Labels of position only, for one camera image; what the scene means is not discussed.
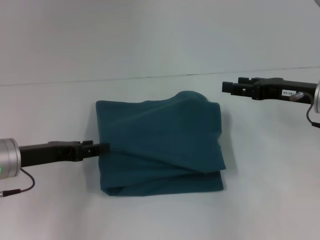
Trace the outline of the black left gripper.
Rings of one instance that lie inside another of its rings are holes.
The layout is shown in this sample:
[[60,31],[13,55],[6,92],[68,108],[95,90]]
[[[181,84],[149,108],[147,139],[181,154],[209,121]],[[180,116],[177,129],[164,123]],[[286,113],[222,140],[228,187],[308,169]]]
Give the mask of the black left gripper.
[[94,144],[92,140],[52,141],[45,144],[19,147],[21,167],[31,167],[55,162],[79,162],[86,158],[110,153],[109,143]]

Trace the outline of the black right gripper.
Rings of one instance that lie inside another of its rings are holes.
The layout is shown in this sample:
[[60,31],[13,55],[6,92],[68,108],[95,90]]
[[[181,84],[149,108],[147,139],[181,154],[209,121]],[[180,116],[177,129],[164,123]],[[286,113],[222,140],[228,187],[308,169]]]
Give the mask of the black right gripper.
[[283,78],[239,77],[237,83],[224,81],[222,92],[235,96],[252,97],[254,100],[290,101],[290,96],[305,92],[314,96],[316,83],[288,81]]

